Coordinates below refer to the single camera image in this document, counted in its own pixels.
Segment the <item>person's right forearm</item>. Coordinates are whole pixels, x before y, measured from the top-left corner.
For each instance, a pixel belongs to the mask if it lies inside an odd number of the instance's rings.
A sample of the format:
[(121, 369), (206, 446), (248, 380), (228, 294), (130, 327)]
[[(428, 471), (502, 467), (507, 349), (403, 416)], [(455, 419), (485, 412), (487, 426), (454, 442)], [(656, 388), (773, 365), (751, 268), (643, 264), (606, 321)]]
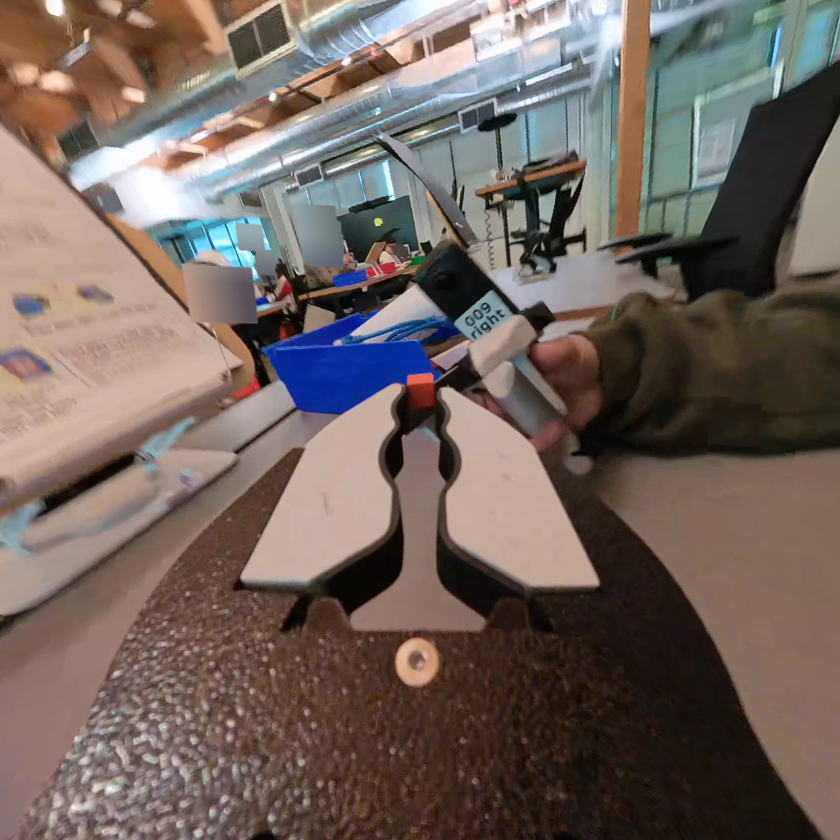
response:
[(717, 290), (677, 305), (635, 292), (583, 335), (602, 407), (588, 455), (777, 455), (839, 443), (839, 284), (761, 298)]

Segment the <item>black monitor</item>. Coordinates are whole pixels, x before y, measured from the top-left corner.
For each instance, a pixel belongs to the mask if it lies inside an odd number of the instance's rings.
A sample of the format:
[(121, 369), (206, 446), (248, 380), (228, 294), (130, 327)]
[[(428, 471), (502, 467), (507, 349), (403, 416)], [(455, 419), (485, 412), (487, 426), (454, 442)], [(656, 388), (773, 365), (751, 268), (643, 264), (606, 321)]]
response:
[(362, 209), (338, 216), (343, 240), (351, 255), (364, 261), (376, 243), (394, 243), (419, 249), (413, 208), (409, 196), (386, 201), (376, 199)]

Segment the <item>white framed board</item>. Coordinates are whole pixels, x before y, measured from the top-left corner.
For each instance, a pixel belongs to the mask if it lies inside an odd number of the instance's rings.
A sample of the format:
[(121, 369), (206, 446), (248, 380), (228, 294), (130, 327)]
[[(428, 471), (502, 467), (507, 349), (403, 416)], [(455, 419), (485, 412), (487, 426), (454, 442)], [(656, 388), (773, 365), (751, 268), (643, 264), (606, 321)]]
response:
[(726, 178), (742, 131), (744, 107), (733, 96), (695, 99), (691, 186), (715, 186)]

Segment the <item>blue plastic bin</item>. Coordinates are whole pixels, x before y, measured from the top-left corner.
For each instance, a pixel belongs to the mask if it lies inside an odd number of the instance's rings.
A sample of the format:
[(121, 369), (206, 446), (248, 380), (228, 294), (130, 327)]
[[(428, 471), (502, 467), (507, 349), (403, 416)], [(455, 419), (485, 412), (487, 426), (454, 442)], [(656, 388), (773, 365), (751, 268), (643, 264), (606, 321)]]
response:
[(422, 341), (353, 343), (370, 316), (357, 313), (264, 348), (277, 378), (303, 412), (342, 414), (410, 374), (435, 371), (427, 349), (461, 334), (448, 326)]

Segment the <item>wooden post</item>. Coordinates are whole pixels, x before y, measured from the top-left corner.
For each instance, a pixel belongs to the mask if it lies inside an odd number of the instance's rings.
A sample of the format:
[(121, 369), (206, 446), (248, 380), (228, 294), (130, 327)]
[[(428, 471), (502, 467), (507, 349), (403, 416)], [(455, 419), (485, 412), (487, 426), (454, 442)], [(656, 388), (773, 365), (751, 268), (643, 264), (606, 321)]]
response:
[(649, 1), (623, 1), (616, 146), (617, 237), (635, 235), (641, 213), (647, 116)]

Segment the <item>silver ventilation duct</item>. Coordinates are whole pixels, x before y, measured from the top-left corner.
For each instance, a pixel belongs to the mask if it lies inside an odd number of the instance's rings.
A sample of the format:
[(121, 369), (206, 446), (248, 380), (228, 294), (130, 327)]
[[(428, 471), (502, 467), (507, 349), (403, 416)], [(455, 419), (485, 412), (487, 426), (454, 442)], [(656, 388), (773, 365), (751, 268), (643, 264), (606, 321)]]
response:
[(232, 142), (166, 174), (205, 196), (262, 186), (309, 165), (472, 108), (493, 98), (592, 66), (603, 45), (584, 40), (565, 51), (541, 40), (459, 69), (440, 53), (320, 106)]

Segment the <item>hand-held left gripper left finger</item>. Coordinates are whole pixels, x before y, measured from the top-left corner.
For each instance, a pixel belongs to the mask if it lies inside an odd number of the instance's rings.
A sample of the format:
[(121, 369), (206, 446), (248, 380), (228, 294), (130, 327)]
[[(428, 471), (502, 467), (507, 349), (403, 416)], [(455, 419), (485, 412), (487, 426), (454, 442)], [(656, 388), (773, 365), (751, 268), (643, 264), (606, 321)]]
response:
[(241, 572), (244, 588), (360, 608), (396, 581), (403, 404), (404, 386), (388, 385), (309, 440)]

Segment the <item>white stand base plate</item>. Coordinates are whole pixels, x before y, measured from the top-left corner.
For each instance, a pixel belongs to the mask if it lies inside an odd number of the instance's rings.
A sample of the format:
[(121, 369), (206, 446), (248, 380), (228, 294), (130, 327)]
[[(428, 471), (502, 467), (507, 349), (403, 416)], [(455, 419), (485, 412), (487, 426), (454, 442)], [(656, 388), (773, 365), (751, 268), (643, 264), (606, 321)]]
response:
[(238, 461), (175, 448), (51, 511), (39, 500), (2, 518), (1, 616), (26, 613), (182, 506)]

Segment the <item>person's right hand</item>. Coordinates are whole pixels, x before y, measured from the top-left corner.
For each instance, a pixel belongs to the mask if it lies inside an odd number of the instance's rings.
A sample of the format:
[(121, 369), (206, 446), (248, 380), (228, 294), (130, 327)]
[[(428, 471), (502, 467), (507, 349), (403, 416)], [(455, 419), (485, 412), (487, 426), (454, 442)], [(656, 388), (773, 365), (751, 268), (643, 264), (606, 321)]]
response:
[(560, 397), (565, 414), (548, 422), (533, 438), (538, 451), (578, 434), (602, 409), (600, 361), (594, 344), (581, 333), (535, 343), (530, 360)]

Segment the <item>white paper roll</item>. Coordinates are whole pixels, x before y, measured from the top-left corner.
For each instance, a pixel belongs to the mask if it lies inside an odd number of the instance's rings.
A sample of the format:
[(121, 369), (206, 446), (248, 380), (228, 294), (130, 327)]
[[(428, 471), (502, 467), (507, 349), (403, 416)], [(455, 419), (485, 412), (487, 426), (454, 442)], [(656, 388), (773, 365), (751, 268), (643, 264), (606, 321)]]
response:
[(353, 343), (422, 341), (447, 327), (448, 318), (415, 283), (366, 319), (350, 338)]

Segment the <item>light blue clamp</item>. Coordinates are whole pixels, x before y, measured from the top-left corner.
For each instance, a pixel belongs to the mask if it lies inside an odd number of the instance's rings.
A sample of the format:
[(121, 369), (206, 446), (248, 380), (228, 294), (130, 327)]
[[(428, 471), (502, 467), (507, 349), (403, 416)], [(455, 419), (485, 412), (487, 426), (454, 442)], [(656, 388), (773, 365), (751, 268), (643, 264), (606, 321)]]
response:
[(192, 429), (194, 416), (189, 416), (173, 426), (148, 438), (134, 453), (133, 466), (142, 467), (152, 476), (161, 467), (161, 459), (180, 438)]

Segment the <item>wooden top standing desk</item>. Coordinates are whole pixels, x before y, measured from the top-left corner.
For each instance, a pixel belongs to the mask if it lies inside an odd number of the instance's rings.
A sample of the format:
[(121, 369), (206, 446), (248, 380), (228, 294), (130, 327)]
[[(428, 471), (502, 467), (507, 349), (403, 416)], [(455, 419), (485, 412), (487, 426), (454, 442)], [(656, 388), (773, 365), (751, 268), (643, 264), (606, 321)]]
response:
[(520, 245), (519, 269), (523, 276), (552, 275), (569, 247), (587, 247), (585, 227), (566, 232), (582, 195), (586, 160), (569, 152), (556, 159), (524, 165), (506, 180), (476, 190), (487, 213), (497, 211), (507, 265), (511, 246)]

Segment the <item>black office chair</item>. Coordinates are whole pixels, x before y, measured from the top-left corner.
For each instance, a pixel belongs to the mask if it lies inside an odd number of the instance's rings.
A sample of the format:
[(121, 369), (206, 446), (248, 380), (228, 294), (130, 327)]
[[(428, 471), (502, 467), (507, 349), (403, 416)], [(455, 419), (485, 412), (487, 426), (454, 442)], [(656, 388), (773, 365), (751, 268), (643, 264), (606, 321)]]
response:
[(839, 113), (839, 65), (833, 63), (779, 97), (753, 107), (728, 173), (698, 237), (661, 232), (608, 240), (628, 248), (618, 265), (658, 276), (658, 262), (679, 268), (687, 299), (719, 290), (759, 298), (775, 288), (784, 231)]

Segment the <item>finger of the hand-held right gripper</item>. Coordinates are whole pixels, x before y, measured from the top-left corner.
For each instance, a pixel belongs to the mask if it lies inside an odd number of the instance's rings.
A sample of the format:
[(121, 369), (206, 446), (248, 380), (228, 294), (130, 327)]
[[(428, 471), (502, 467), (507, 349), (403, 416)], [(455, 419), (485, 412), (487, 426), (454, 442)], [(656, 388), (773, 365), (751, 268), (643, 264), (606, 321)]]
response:
[(539, 373), (530, 358), (537, 338), (527, 318), (510, 318), (469, 342), (468, 367), (492, 396), (524, 400)]

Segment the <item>brown cardboard board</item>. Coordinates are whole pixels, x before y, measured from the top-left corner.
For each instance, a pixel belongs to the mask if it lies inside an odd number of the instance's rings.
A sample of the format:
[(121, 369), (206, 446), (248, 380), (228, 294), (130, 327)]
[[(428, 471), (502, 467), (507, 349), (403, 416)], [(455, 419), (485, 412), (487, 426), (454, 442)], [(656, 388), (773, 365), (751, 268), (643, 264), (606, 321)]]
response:
[[(105, 213), (110, 224), (135, 248), (140, 257), (160, 276), (168, 290), (188, 308), (187, 288), (183, 269), (165, 253), (159, 243), (149, 234), (119, 220), (115, 214)], [(221, 344), (242, 362), (241, 368), (233, 373), (233, 398), (241, 400), (256, 393), (262, 385), (257, 378), (256, 363), (248, 345), (237, 336), (233, 328), (222, 322), (207, 322), (207, 330), (215, 329)]]

